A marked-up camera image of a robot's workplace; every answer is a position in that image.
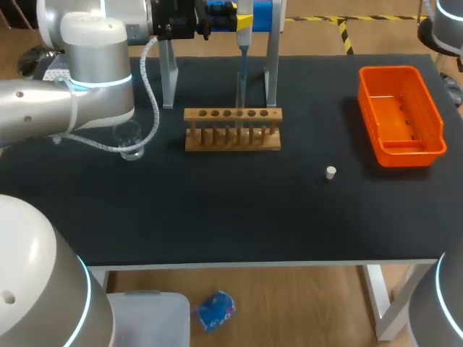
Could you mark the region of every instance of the wooden floor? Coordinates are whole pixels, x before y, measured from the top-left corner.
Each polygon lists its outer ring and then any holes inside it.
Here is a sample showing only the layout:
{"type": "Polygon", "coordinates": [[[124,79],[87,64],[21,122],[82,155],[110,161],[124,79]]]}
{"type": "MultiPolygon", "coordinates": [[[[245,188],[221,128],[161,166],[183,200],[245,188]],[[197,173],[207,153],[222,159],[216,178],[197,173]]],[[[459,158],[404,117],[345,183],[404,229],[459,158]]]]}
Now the wooden floor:
{"type": "MultiPolygon", "coordinates": [[[[288,17],[313,15],[415,15],[410,0],[288,0],[288,17]]],[[[355,53],[429,53],[416,38],[414,21],[350,21],[347,25],[355,53]]],[[[34,33],[0,30],[0,78],[17,76],[16,61],[37,44],[34,33]]],[[[180,56],[238,55],[233,34],[213,34],[174,43],[180,56]]],[[[252,55],[263,55],[266,36],[255,35],[252,55]]],[[[132,47],[140,55],[141,47],[132,47]]],[[[281,42],[283,55],[344,54],[338,27],[328,22],[287,22],[281,42]]],[[[456,62],[447,59],[443,71],[460,82],[456,62]]],[[[406,266],[383,267],[389,288],[406,266]]],[[[213,334],[192,321],[193,347],[409,347],[402,331],[392,343],[377,343],[372,313],[358,267],[293,267],[223,270],[157,270],[113,273],[113,292],[157,289],[184,294],[192,306],[217,290],[233,296],[237,314],[213,334]]]]}

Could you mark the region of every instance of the robotic arm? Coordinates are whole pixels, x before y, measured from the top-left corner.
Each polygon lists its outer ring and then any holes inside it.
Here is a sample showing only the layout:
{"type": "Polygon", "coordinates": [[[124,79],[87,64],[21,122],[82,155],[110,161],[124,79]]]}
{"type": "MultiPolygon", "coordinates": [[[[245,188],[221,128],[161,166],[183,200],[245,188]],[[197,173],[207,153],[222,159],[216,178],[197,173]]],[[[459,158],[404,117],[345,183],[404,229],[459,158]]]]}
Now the robotic arm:
{"type": "MultiPolygon", "coordinates": [[[[236,12],[231,2],[208,6],[204,0],[38,0],[43,40],[66,51],[70,76],[0,81],[0,147],[53,134],[78,140],[72,130],[127,121],[134,113],[128,45],[153,45],[151,35],[171,40],[200,33],[207,40],[213,27],[237,31],[236,12]]],[[[155,109],[150,140],[158,109],[144,82],[155,109]]]]}
{"type": "Polygon", "coordinates": [[[73,129],[107,127],[132,117],[124,25],[72,12],[64,15],[60,31],[70,80],[1,81],[0,147],[73,129]]]}

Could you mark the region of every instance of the yellow and black tape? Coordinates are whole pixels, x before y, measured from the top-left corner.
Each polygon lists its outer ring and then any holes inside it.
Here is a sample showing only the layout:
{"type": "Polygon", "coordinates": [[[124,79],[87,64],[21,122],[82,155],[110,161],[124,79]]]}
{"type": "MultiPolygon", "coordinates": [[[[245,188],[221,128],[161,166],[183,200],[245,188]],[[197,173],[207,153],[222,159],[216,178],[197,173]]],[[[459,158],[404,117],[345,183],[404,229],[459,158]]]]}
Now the yellow and black tape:
{"type": "Polygon", "coordinates": [[[304,21],[327,21],[332,24],[337,24],[339,33],[341,34],[344,50],[347,55],[354,54],[354,49],[347,34],[348,20],[417,20],[418,16],[312,16],[312,17],[287,17],[285,22],[304,22],[304,21]]]}
{"type": "Polygon", "coordinates": [[[344,44],[344,50],[348,56],[354,54],[352,43],[350,42],[349,35],[347,34],[347,21],[338,20],[339,32],[341,33],[342,43],[344,44]]]}
{"type": "Polygon", "coordinates": [[[304,22],[326,20],[329,22],[338,22],[339,20],[417,20],[418,16],[312,16],[312,17],[287,17],[285,22],[304,22]]]}

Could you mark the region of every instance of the small white cap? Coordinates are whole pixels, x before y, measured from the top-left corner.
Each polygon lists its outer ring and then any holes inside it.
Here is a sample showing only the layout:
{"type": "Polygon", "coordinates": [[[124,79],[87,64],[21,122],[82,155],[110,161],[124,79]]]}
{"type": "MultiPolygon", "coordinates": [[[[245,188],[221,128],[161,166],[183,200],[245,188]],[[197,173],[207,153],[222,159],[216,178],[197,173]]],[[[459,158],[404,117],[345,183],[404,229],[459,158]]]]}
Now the small white cap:
{"type": "Polygon", "coordinates": [[[336,173],[336,168],[334,166],[329,166],[326,168],[326,178],[333,179],[334,174],[336,173]]]}

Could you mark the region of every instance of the white cylinder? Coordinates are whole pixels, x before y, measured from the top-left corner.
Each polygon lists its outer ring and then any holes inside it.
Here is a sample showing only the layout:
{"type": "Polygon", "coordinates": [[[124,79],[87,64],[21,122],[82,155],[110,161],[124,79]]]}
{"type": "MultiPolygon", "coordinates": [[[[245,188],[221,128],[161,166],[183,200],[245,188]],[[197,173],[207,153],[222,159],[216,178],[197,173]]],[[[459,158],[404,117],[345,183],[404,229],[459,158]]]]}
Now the white cylinder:
{"type": "Polygon", "coordinates": [[[0,231],[0,346],[111,346],[108,296],[48,219],[0,195],[0,231]]]}
{"type": "Polygon", "coordinates": [[[334,175],[336,174],[336,168],[334,166],[329,166],[326,168],[326,178],[333,179],[334,175]]]}

